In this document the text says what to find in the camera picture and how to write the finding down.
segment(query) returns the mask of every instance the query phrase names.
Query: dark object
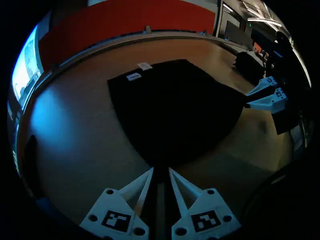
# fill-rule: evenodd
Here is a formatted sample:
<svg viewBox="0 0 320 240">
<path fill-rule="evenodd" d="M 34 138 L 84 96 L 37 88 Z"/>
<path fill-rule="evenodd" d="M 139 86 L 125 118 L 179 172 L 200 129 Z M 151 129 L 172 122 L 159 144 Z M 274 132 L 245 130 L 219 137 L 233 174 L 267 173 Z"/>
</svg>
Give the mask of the dark object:
<svg viewBox="0 0 320 240">
<path fill-rule="evenodd" d="M 237 71 L 240 72 L 247 81 L 256 86 L 259 80 L 263 78 L 264 68 L 246 52 L 240 52 L 236 56 L 236 62 L 233 65 Z"/>
<path fill-rule="evenodd" d="M 41 185 L 38 179 L 37 168 L 37 139 L 34 135 L 28 140 L 24 149 L 23 172 L 27 180 L 28 187 L 36 199 L 44 197 Z"/>
<path fill-rule="evenodd" d="M 299 123 L 298 112 L 289 106 L 281 112 L 273 113 L 272 118 L 278 135 L 289 131 Z"/>
<path fill-rule="evenodd" d="M 185 228 L 177 228 L 175 233 L 178 235 L 178 236 L 183 236 L 187 233 L 187 230 Z"/>
<path fill-rule="evenodd" d="M 143 228 L 135 228 L 133 230 L 133 233 L 137 236 L 143 236 L 146 233 L 146 231 Z"/>
<path fill-rule="evenodd" d="M 252 38 L 230 21 L 227 21 L 224 37 L 231 42 L 235 42 L 239 45 L 246 46 L 248 49 L 252 50 Z"/>
<path fill-rule="evenodd" d="M 187 60 L 154 64 L 108 81 L 117 117 L 130 142 L 157 171 L 193 160 L 234 127 L 245 96 Z M 142 77 L 129 81 L 126 76 Z"/>
</svg>

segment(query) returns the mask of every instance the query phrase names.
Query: black square marker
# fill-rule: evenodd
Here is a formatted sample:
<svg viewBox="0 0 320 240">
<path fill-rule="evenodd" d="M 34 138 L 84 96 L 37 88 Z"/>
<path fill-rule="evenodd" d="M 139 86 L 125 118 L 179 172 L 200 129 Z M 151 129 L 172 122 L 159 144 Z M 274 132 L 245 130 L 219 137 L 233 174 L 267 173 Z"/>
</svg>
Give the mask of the black square marker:
<svg viewBox="0 0 320 240">
<path fill-rule="evenodd" d="M 191 215 L 191 219 L 196 232 L 201 232 L 221 225 L 221 222 L 214 210 Z"/>
<path fill-rule="evenodd" d="M 121 232 L 127 232 L 130 219 L 130 215 L 109 210 L 101 225 Z"/>
</svg>

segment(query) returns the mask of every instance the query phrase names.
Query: fluorescent light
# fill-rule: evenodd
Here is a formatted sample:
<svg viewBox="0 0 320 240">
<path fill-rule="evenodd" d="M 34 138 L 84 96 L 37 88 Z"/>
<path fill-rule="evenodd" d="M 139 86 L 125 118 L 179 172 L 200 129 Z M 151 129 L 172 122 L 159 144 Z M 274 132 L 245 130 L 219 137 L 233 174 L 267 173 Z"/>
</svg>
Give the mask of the fluorescent light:
<svg viewBox="0 0 320 240">
<path fill-rule="evenodd" d="M 224 6 L 226 9 L 228 9 L 230 12 L 233 12 L 233 10 L 232 10 L 229 6 L 227 6 L 226 4 L 223 4 L 223 6 Z"/>
<path fill-rule="evenodd" d="M 247 20 L 248 20 L 248 22 L 265 22 L 265 23 L 270 23 L 270 24 L 276 25 L 276 26 L 278 26 L 278 27 L 282 27 L 281 23 L 276 22 L 276 21 L 271 20 L 271 19 L 265 19 L 265 18 L 248 18 Z"/>
<path fill-rule="evenodd" d="M 243 2 L 243 4 L 245 5 L 245 7 L 247 8 L 247 10 L 251 13 L 253 13 L 254 15 L 256 15 L 258 18 L 264 18 L 263 16 L 261 16 L 259 13 L 257 13 L 256 11 L 254 11 L 253 9 L 249 8 L 248 5 Z M 266 22 L 266 24 L 268 24 L 271 28 L 273 28 L 276 32 L 279 31 L 279 29 L 277 29 L 273 24 Z"/>
<path fill-rule="evenodd" d="M 228 9 L 223 9 L 223 11 L 225 11 L 227 13 L 231 13 Z"/>
<path fill-rule="evenodd" d="M 263 18 L 260 14 L 258 14 L 256 11 L 252 10 L 251 8 L 247 8 L 247 10 L 251 13 L 253 13 L 254 15 L 256 15 L 259 18 Z"/>
</svg>

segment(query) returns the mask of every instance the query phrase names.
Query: ceiling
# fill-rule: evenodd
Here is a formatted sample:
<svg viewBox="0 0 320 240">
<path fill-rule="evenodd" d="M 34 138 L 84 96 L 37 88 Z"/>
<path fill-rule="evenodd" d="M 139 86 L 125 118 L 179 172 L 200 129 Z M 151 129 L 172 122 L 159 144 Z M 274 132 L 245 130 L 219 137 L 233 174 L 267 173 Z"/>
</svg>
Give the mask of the ceiling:
<svg viewBox="0 0 320 240">
<path fill-rule="evenodd" d="M 244 3 L 246 3 L 246 5 L 253 9 L 254 11 L 258 12 L 260 15 L 262 15 L 265 18 L 272 18 L 273 20 L 279 22 L 282 24 L 282 28 L 280 28 L 281 32 L 284 32 L 285 34 L 288 34 L 288 30 L 286 29 L 286 27 L 284 26 L 283 22 L 280 20 L 280 18 L 278 18 L 278 16 L 276 16 L 276 14 L 270 9 L 270 8 L 266 8 L 266 5 L 262 2 L 262 0 L 224 0 L 224 2 L 226 4 L 228 4 L 231 8 L 233 8 L 233 10 L 235 12 L 237 12 L 241 17 L 243 17 L 245 20 L 247 18 L 255 18 L 256 16 L 254 14 L 252 14 L 251 12 L 249 12 Z M 261 27 L 264 29 L 264 31 L 268 31 L 270 32 L 270 34 L 274 34 L 275 30 L 272 29 L 270 26 L 268 26 L 267 24 L 263 23 L 263 22 L 255 22 L 254 24 L 252 24 L 253 26 L 256 27 Z"/>
</svg>

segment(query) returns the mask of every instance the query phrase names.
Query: mounting hole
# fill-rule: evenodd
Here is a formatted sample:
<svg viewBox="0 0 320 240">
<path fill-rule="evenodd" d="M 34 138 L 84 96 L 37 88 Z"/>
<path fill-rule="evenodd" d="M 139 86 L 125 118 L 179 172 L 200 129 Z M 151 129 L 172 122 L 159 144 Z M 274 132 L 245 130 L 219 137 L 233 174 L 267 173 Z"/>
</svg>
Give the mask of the mounting hole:
<svg viewBox="0 0 320 240">
<path fill-rule="evenodd" d="M 142 236 L 146 233 L 146 231 L 143 228 L 135 228 L 133 233 L 137 236 Z"/>
<path fill-rule="evenodd" d="M 226 215 L 226 216 L 223 217 L 223 221 L 224 222 L 230 222 L 231 219 L 232 219 L 232 216 L 229 216 L 229 215 Z"/>
<path fill-rule="evenodd" d="M 113 190 L 108 189 L 108 190 L 107 190 L 107 194 L 113 194 Z"/>
<path fill-rule="evenodd" d="M 178 235 L 178 236 L 183 236 L 187 233 L 187 230 L 185 228 L 177 228 L 175 233 Z"/>
<path fill-rule="evenodd" d="M 96 222 L 98 220 L 97 216 L 96 215 L 93 215 L 91 214 L 89 217 L 89 220 L 92 221 L 92 222 Z"/>
</svg>

